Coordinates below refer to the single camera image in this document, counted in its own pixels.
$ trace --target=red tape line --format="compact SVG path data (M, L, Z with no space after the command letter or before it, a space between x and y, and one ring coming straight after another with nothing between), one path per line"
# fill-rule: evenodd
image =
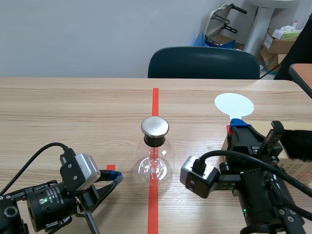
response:
M116 170L116 165L115 165L115 164L107 165L107 166L106 166L106 169L107 169L107 170L110 170L110 171L115 171L115 170Z
M153 106L152 115L159 115L159 89L153 89ZM151 148L150 159L153 160L154 150ZM158 158L158 148L155 151L155 158ZM147 234L158 234L158 178L152 175L150 179L149 195L148 195L148 221Z

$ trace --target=wooden table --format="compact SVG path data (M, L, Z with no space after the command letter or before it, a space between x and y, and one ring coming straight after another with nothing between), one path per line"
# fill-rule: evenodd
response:
M297 63L289 68L292 78L312 98L312 64Z
M213 192L208 199L192 194L179 182L190 155L220 149L229 117L214 104L217 95L235 92L250 98L254 112L246 121L311 122L312 102L295 83L284 80L196 80L131 78L0 78L0 187L3 188L43 145L59 141L76 153L91 154L98 167L116 164L125 180L94 213L102 234L146 234L148 189L132 176L133 149L142 140L140 124L151 114L152 88L160 89L159 114L170 130L176 151L175 173L159 194L160 234L238 234L245 221L237 197ZM11 191L60 181L59 155L51 148L38 157ZM218 159L209 163L218 165ZM311 200L290 188L298 206L312 210ZM22 218L29 225L25 202ZM305 224L312 233L312 223ZM84 219L60 234L89 233Z

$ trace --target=glass flask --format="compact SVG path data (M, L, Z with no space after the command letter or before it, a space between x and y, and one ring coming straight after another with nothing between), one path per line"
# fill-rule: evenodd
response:
M134 175L146 184L164 184L172 177L176 163L175 150L165 138L169 124L162 117L151 116L143 120L141 130L144 137L134 151Z

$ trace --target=black chair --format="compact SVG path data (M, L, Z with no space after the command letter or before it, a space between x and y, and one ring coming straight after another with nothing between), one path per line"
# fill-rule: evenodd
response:
M259 79L257 59L246 52L213 47L169 47L157 51L148 78Z

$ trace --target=metal lid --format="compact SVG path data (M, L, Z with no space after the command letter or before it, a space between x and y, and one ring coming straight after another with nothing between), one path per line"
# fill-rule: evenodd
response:
M150 138L160 138L169 131L168 122L159 116L147 117L141 124L142 132Z

